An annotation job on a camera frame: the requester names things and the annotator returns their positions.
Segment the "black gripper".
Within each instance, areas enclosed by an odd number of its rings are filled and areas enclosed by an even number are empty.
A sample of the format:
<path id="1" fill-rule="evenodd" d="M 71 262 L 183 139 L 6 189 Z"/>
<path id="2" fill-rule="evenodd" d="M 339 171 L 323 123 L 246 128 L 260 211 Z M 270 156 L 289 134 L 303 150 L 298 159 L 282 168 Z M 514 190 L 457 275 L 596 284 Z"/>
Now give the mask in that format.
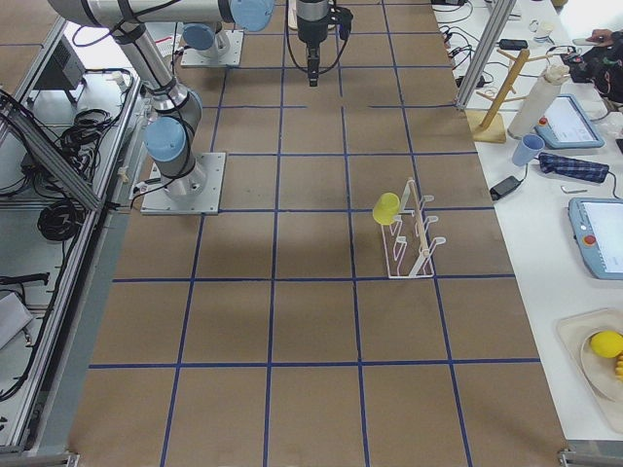
<path id="1" fill-rule="evenodd" d="M 346 42 L 351 32 L 353 14 L 336 1 L 297 1 L 297 29 L 299 39 L 306 45 L 307 77 L 309 86 L 318 84 L 320 46 L 327 39 L 330 25 L 338 29 L 339 37 Z"/>

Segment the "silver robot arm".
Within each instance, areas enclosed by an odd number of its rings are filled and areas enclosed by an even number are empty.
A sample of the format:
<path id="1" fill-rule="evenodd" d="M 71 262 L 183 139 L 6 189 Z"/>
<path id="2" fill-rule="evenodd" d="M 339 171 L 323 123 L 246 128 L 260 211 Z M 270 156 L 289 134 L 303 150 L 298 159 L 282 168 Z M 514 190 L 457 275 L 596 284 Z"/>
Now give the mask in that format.
<path id="1" fill-rule="evenodd" d="M 270 22 L 271 1 L 54 1 L 63 18 L 108 31 L 152 97 L 155 120 L 144 133 L 160 172 L 160 190 L 170 197 L 194 195 L 206 178 L 192 143 L 202 118 L 199 97 L 174 76 L 147 30 L 149 22 L 183 22 L 210 28 L 234 23 L 257 32 Z"/>
<path id="2" fill-rule="evenodd" d="M 185 23 L 182 38 L 191 49 L 212 59 L 226 54 L 231 47 L 221 21 Z"/>

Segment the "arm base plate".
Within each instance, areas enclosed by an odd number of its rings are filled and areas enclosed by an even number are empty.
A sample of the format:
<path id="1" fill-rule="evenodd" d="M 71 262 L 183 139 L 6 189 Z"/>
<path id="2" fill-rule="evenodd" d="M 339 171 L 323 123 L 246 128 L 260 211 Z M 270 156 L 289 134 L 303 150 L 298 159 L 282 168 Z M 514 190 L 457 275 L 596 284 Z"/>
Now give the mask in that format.
<path id="1" fill-rule="evenodd" d="M 187 24 L 182 38 L 186 49 L 181 66 L 186 68 L 238 67 L 244 33 L 240 30 L 215 32 L 205 24 Z"/>
<path id="2" fill-rule="evenodd" d="M 196 153 L 194 170 L 162 189 L 158 182 L 154 193 L 142 198 L 144 215 L 216 215 L 222 193 L 225 153 Z"/>

